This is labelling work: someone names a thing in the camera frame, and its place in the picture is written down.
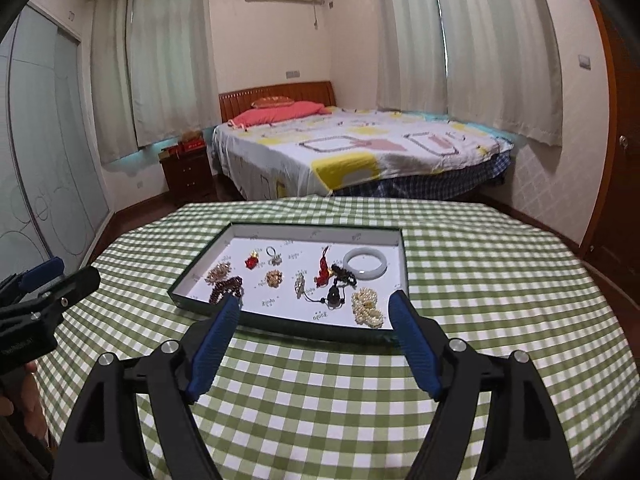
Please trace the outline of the person's left hand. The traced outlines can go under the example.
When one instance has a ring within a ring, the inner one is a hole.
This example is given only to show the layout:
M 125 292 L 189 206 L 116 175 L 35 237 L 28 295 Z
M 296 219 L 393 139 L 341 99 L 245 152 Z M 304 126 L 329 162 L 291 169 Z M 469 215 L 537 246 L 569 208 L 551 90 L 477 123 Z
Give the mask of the person's left hand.
M 6 417 L 20 412 L 26 431 L 39 441 L 44 441 L 48 428 L 36 382 L 37 370 L 37 363 L 30 361 L 20 370 L 9 374 L 6 385 L 1 388 L 1 415 Z

